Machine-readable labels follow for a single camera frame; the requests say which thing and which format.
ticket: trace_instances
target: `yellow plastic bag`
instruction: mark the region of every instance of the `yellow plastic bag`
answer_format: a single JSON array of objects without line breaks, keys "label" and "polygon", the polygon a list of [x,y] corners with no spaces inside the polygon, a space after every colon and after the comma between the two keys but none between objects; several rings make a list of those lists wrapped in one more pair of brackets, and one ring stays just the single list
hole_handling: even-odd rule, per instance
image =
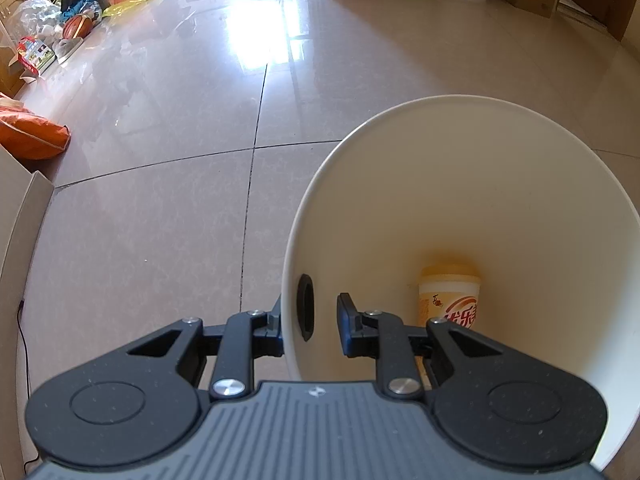
[{"label": "yellow plastic bag", "polygon": [[137,4],[141,4],[142,2],[146,1],[147,0],[127,0],[126,2],[112,5],[111,7],[107,7],[106,9],[104,9],[102,16],[119,16],[123,12],[129,10],[131,7],[135,7]]}]

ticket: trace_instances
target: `black cable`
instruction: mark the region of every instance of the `black cable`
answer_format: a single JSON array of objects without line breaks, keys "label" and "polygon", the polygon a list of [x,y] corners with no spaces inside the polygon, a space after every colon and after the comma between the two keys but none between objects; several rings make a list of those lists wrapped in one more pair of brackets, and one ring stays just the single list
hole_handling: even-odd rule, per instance
[{"label": "black cable", "polygon": [[[22,327],[20,326],[20,316],[22,315],[23,309],[24,309],[24,300],[22,300],[20,302],[20,305],[18,305],[18,313],[15,316],[15,320],[18,322],[18,330],[20,331],[20,337],[22,338],[22,346],[24,347],[24,367],[25,367],[25,375],[27,376],[27,400],[29,400],[31,398],[31,377],[29,375],[29,354],[27,353],[27,341],[24,338],[24,333],[22,332]],[[39,459],[40,459],[40,452],[38,452],[38,454],[36,455],[36,458],[33,458],[32,460],[27,460],[27,462],[25,462],[22,465],[25,475],[27,474],[27,465],[33,464],[34,462],[37,462]]]}]

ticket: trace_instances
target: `orange plastic bag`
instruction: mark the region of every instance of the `orange plastic bag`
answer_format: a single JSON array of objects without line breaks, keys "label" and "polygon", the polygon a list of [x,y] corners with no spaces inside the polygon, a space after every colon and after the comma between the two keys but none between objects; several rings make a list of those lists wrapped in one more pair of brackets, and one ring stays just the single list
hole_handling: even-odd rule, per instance
[{"label": "orange plastic bag", "polygon": [[0,144],[15,158],[41,160],[66,150],[66,126],[33,114],[24,103],[0,93]]}]

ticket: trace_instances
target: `basketball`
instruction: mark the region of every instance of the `basketball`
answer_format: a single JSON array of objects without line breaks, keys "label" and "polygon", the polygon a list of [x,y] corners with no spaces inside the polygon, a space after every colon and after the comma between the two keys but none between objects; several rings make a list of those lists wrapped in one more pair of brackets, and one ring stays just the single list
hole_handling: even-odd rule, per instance
[{"label": "basketball", "polygon": [[94,28],[94,24],[91,18],[84,14],[76,14],[65,23],[65,28],[62,30],[62,37],[65,40],[86,38],[92,28]]}]

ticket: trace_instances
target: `triangular cutout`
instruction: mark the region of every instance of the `triangular cutout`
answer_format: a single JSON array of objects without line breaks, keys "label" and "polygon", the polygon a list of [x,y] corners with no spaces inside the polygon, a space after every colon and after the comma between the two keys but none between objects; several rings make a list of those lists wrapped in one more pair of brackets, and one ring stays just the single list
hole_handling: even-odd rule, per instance
[{"label": "triangular cutout", "polygon": [[129,350],[127,353],[129,355],[143,355],[147,357],[164,357],[179,336],[180,330],[169,330],[169,332],[165,332],[155,339],[147,341],[133,350]]},{"label": "triangular cutout", "polygon": [[458,345],[462,353],[467,357],[488,357],[491,355],[500,355],[502,352],[476,341],[471,336],[451,330],[449,335]]}]

